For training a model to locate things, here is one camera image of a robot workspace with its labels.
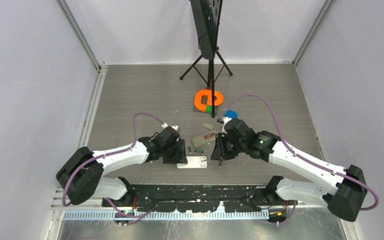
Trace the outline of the beige remote control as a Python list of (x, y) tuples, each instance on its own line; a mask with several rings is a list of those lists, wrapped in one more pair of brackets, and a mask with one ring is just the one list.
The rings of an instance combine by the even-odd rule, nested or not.
[(194, 147), (199, 147), (205, 144), (210, 143), (216, 139), (216, 135), (218, 134), (217, 130), (211, 130), (201, 135), (195, 136), (191, 139)]

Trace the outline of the beige battery cover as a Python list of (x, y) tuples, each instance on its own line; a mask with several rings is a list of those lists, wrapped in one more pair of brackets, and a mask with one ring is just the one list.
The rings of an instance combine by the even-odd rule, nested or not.
[(204, 128), (206, 128), (206, 129), (209, 129), (209, 130), (213, 130), (213, 129), (214, 129), (214, 126), (213, 126), (213, 125), (211, 125), (211, 124), (209, 124), (209, 123), (206, 123), (206, 122), (204, 122), (204, 123), (202, 124), (202, 126), (203, 126)]

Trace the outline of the white air conditioner remote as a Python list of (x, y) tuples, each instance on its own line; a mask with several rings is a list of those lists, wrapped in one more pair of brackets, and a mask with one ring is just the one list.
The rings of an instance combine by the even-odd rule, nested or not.
[(208, 166), (206, 156), (187, 156), (187, 163), (177, 163), (178, 169), (205, 169)]

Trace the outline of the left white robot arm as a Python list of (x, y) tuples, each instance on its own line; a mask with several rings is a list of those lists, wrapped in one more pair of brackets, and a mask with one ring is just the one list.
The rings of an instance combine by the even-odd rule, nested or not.
[(55, 176), (70, 204), (109, 198), (121, 207), (128, 207), (134, 199), (128, 182), (122, 177), (109, 178), (107, 174), (159, 159), (164, 164), (186, 164), (185, 141), (180, 137), (179, 127), (167, 124), (162, 127), (160, 133), (140, 137), (130, 145), (101, 151), (91, 151), (86, 146), (77, 149)]

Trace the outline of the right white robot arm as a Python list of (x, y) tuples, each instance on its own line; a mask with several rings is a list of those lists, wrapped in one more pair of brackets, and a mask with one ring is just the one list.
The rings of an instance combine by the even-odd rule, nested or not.
[(308, 181), (273, 176), (265, 189), (271, 205), (282, 201), (301, 201), (327, 208), (336, 217), (355, 222), (368, 194), (363, 170), (327, 163), (295, 147), (268, 131), (255, 132), (238, 118), (220, 117), (222, 126), (210, 158), (214, 161), (235, 159), (246, 154), (252, 159), (289, 169)]

